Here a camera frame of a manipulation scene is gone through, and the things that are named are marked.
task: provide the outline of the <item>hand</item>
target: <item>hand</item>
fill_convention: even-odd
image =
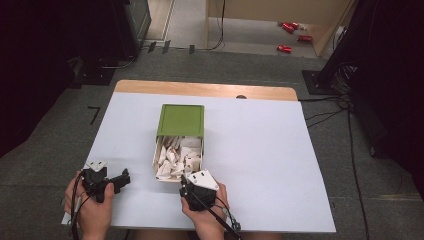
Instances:
[[[215,205],[217,206],[213,206],[211,210],[214,211],[219,217],[222,218],[222,220],[225,221],[227,219],[227,216],[220,208],[224,208],[225,206],[221,201],[218,200],[218,198],[221,199],[229,208],[230,205],[228,204],[227,200],[227,189],[222,183],[218,182],[218,185],[219,190],[216,192],[217,199],[215,199]],[[191,211],[187,200],[183,197],[181,198],[181,204],[183,213],[187,215],[187,217],[189,217],[191,221],[193,221],[197,235],[200,237],[200,239],[224,239],[224,227],[221,226],[221,224],[215,219],[215,217],[210,212],[208,212],[207,210],[202,212]]]
[[[65,212],[71,214],[71,201],[72,192],[77,178],[73,178],[65,191]],[[78,224],[83,231],[83,239],[105,239],[107,230],[112,221],[112,205],[113,196],[115,195],[113,183],[109,183],[105,189],[105,199],[103,203],[98,203],[92,198],[88,197],[85,193],[85,189],[82,186],[82,180],[79,181],[77,187],[77,193],[75,196],[75,202],[78,197],[81,196],[81,203],[87,200],[84,205],[81,206],[78,214]]]

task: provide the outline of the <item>red item on floor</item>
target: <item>red item on floor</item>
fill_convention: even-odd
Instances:
[[[292,48],[289,46],[284,46],[283,44],[278,44],[277,51],[291,53]]]
[[[309,36],[309,35],[299,35],[299,36],[297,36],[297,41],[312,42],[312,36]]]
[[[290,23],[283,23],[283,29],[286,30],[288,33],[294,32],[294,28],[290,25]]]
[[[289,23],[295,30],[299,29],[299,23]]]

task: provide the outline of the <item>box lid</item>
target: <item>box lid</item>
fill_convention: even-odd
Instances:
[[[203,137],[203,114],[202,105],[163,104],[157,135]]]

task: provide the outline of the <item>gray floor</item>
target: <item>gray floor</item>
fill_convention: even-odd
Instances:
[[[67,227],[60,224],[63,210],[59,203],[69,180],[85,162],[118,80],[284,86],[294,88],[298,97],[305,99],[314,96],[308,94],[301,70],[320,70],[325,63],[316,57],[260,53],[196,51],[189,55],[187,50],[170,49],[162,54],[157,48],[151,53],[143,50],[132,65],[117,70],[110,86],[67,89],[31,137],[0,159],[0,239],[71,239]],[[95,110],[89,106],[101,108],[92,125]],[[305,117],[339,109],[334,102],[302,106]],[[351,121],[370,239],[424,239],[424,205],[410,175],[391,159],[371,158],[368,139],[355,114]],[[285,233],[284,239],[366,239],[350,156],[347,113],[311,127],[309,133],[337,233]],[[125,230],[111,229],[108,239],[124,236]]]

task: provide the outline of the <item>white table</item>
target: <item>white table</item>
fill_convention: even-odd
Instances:
[[[129,170],[112,226],[193,229],[180,184],[158,182],[152,169],[165,103],[205,106],[203,167],[226,184],[242,231],[335,232],[299,102],[127,92],[114,92],[87,159],[108,161],[109,177]]]

